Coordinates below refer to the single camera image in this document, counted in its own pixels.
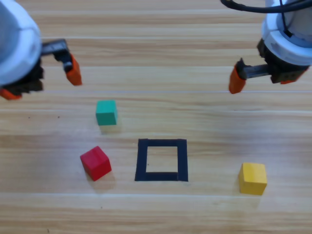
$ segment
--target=black square outline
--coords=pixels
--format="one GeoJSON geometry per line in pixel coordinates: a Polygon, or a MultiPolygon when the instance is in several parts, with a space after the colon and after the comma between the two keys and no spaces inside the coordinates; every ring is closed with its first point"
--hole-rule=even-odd
{"type": "Polygon", "coordinates": [[[189,181],[185,139],[139,139],[137,148],[135,181],[189,181]],[[146,172],[149,146],[177,147],[177,172],[146,172]]]}

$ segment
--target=cube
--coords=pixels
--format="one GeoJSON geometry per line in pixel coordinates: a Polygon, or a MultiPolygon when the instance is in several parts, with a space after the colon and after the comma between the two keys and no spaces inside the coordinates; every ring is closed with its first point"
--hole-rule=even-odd
{"type": "Polygon", "coordinates": [[[98,146],[81,155],[80,159],[86,173],[93,181],[100,179],[112,170],[108,156],[98,146]]]}
{"type": "Polygon", "coordinates": [[[268,184],[265,165],[244,162],[238,180],[242,194],[262,195],[268,184]]]}
{"type": "Polygon", "coordinates": [[[116,125],[118,112],[114,100],[102,100],[97,102],[97,123],[102,125],[116,125]]]}

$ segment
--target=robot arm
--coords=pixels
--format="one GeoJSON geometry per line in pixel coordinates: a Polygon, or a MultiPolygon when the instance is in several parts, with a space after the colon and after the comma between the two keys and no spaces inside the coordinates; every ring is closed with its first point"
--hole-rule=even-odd
{"type": "Polygon", "coordinates": [[[41,57],[54,55],[63,63],[67,79],[82,85],[79,64],[64,39],[42,43],[40,30],[14,0],[0,0],[0,96],[19,99],[43,90],[41,57]]]}
{"type": "Polygon", "coordinates": [[[248,66],[238,61],[230,76],[229,91],[243,90],[246,80],[271,76],[272,83],[297,81],[312,64],[312,0],[266,0],[266,7],[248,7],[233,0],[221,2],[235,10],[266,13],[257,48],[266,64],[248,66]]]}

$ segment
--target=table surface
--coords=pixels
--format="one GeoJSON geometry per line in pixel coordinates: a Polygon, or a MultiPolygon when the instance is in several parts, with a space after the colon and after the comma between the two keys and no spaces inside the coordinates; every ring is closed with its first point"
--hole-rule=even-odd
{"type": "MultiPolygon", "coordinates": [[[[236,61],[263,63],[264,15],[218,0],[19,2],[44,41],[67,39],[84,85],[47,57],[44,92],[0,100],[1,234],[312,232],[311,72],[228,92],[236,61]],[[99,127],[109,99],[118,125],[99,127]],[[139,138],[187,139],[189,182],[134,181],[139,138]],[[113,171],[93,182],[79,156],[95,146],[113,171]],[[243,162],[266,165],[263,196],[239,192],[243,162]]],[[[147,170],[176,171],[176,149],[150,148],[147,170]]]]}

